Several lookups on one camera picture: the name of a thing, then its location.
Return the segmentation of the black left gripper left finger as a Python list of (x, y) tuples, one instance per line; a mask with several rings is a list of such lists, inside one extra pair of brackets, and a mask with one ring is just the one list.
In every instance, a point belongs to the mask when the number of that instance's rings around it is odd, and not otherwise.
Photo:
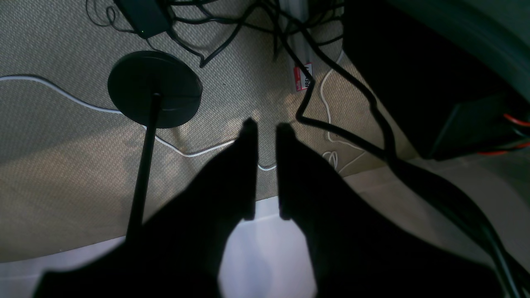
[(136, 236), (94, 262), (47, 272), (36, 298), (219, 298), (218, 275), (229, 236), (253, 219), (258, 125), (244, 121), (231, 146)]

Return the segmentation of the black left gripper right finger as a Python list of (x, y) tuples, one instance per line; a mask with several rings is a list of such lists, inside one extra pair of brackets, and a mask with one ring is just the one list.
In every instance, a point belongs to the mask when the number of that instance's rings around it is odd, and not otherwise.
[(496, 273), (386, 219), (288, 124), (276, 130), (279, 213), (303, 232), (318, 298), (501, 298)]

